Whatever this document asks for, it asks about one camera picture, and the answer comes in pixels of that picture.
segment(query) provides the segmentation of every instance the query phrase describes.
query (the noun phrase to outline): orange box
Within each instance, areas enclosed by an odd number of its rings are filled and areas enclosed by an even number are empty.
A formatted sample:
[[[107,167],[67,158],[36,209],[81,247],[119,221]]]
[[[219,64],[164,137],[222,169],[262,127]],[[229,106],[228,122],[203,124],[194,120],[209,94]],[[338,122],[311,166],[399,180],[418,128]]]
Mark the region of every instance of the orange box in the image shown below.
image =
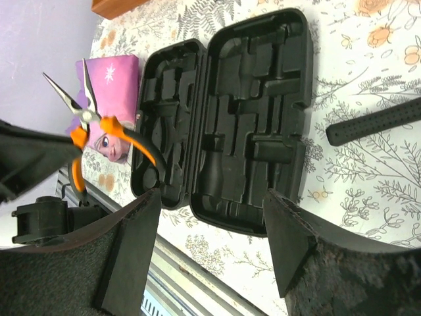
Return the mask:
[[[92,12],[112,20],[142,4],[148,0],[93,0]]]

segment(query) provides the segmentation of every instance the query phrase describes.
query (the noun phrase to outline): table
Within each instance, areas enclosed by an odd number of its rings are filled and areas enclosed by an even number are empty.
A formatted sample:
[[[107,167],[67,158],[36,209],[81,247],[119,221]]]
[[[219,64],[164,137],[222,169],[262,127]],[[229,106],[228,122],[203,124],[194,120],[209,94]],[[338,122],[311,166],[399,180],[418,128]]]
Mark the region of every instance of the table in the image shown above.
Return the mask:
[[[154,51],[221,27],[297,7],[314,42],[314,87],[303,208],[367,238],[421,247],[419,122],[331,147],[325,128],[421,96],[421,1],[151,0],[100,20],[91,57]],[[133,200],[130,165],[86,149],[88,181],[121,205]],[[269,315],[287,314],[274,281],[268,242],[198,222],[188,207],[162,211],[158,233]]]

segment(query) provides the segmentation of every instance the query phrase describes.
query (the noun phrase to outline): toolbox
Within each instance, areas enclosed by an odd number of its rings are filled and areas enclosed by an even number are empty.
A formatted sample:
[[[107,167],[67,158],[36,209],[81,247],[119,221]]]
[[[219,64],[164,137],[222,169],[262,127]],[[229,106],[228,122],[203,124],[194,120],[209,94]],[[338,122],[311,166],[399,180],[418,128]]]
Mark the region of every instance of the toolbox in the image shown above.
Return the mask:
[[[284,9],[155,52],[139,90],[136,131],[167,161],[158,174],[132,156],[135,196],[160,188],[162,206],[190,204],[208,224],[266,236],[269,188],[297,201],[310,106],[312,40],[304,14]]]

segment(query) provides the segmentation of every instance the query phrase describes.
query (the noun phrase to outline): white snowflake print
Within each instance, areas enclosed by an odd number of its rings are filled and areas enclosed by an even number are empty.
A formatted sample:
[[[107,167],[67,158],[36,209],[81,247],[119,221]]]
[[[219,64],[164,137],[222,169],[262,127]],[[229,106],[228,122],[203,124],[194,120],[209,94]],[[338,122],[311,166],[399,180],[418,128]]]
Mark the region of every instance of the white snowflake print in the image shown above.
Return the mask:
[[[107,84],[109,84],[110,81],[114,81],[114,78],[112,76],[114,76],[115,70],[116,69],[113,67],[112,64],[110,67],[107,67],[107,74],[105,75],[105,80],[107,81]]]

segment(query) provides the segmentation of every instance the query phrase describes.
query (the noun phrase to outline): cartoon eye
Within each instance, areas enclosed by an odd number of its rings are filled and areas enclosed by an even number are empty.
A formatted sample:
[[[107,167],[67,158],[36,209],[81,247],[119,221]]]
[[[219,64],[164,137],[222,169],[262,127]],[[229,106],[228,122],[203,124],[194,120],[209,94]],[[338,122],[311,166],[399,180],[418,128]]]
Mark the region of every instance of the cartoon eye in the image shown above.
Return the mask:
[[[103,147],[108,147],[108,138],[104,137],[103,138],[103,143],[102,143]]]

